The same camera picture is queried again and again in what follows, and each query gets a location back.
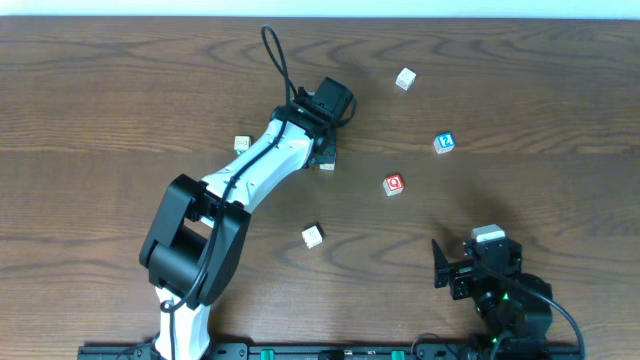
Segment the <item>blue number 2 block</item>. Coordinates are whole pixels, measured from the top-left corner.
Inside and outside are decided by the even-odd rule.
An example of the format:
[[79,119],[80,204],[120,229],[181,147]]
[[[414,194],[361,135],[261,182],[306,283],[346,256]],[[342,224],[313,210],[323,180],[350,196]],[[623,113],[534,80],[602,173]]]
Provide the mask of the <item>blue number 2 block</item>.
[[456,142],[451,132],[445,132],[436,136],[433,145],[437,154],[444,154],[450,152],[456,146]]

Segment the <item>red letter I block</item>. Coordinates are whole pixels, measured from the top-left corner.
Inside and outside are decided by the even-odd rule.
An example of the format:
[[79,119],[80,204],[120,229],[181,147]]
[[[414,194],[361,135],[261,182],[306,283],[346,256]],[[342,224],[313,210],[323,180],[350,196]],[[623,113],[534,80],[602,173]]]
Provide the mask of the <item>red letter I block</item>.
[[323,154],[319,159],[319,169],[320,170],[328,170],[334,171],[336,165],[336,154],[335,153],[326,153]]

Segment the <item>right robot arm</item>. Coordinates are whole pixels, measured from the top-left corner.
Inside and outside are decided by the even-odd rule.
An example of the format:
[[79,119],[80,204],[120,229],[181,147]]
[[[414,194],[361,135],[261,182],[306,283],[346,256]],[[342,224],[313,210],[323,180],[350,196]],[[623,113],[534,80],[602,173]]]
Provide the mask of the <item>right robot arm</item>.
[[551,359],[546,334],[555,308],[549,283],[522,270],[522,246],[502,233],[474,235],[466,258],[451,262],[432,243],[434,286],[470,299],[486,328],[455,352],[459,359]]

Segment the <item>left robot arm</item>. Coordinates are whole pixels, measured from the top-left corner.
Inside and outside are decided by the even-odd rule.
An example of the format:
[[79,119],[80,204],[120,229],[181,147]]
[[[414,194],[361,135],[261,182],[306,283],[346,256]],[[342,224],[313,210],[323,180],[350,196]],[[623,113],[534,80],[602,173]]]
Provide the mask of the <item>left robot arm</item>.
[[288,175],[309,166],[354,112],[353,93],[325,79],[274,109],[263,135],[229,165],[168,186],[139,261],[160,300],[160,359],[200,359],[210,345],[211,305],[238,266],[251,215]]

